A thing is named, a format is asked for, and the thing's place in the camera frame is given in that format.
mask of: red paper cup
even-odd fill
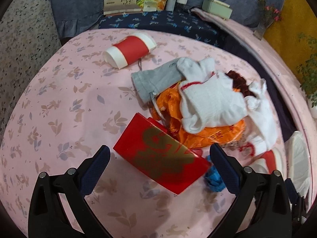
[[[156,42],[150,35],[137,32],[108,48],[102,55],[112,67],[122,69],[137,62],[155,47]]]

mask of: red box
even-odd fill
[[[135,114],[114,150],[166,189],[180,194],[210,167],[140,113]]]

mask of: potted plant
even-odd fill
[[[299,41],[305,40],[312,51],[310,58],[300,64],[297,71],[303,76],[301,88],[308,98],[312,116],[317,118],[317,39],[304,33],[300,33],[298,38]]]
[[[258,7],[261,13],[260,23],[253,35],[262,40],[266,29],[274,22],[282,20],[281,12],[274,5],[267,5],[266,0],[258,0]]]

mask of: metal screw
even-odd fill
[[[76,173],[76,168],[70,168],[70,169],[68,169],[68,170],[67,170],[67,173],[68,173],[69,175],[73,175],[74,173]]]
[[[281,172],[279,170],[274,170],[273,172],[276,176],[281,176]]]
[[[252,168],[251,168],[250,166],[246,166],[246,167],[244,168],[244,171],[249,174],[249,173],[252,172]]]
[[[41,172],[40,174],[39,174],[39,177],[40,178],[44,178],[46,176],[46,172]]]

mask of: white cloth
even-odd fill
[[[244,144],[249,142],[253,145],[254,148],[254,155],[258,156],[265,151],[267,151],[267,145],[264,139],[262,138],[261,132],[259,131],[258,127],[254,124],[250,117],[244,118],[245,122],[245,130],[244,130]]]
[[[259,136],[250,136],[247,141],[254,144],[256,155],[262,154],[270,150],[277,139],[276,124],[273,118],[273,112],[269,100],[266,98],[266,81],[261,79],[260,82],[252,82],[249,90],[256,97],[247,96],[245,102],[247,104],[248,115],[252,119],[255,128],[259,130]]]
[[[182,58],[178,70],[186,80],[180,83],[180,111],[186,132],[196,134],[205,127],[233,125],[247,116],[240,92],[232,90],[232,79],[215,70],[212,58],[199,63]]]

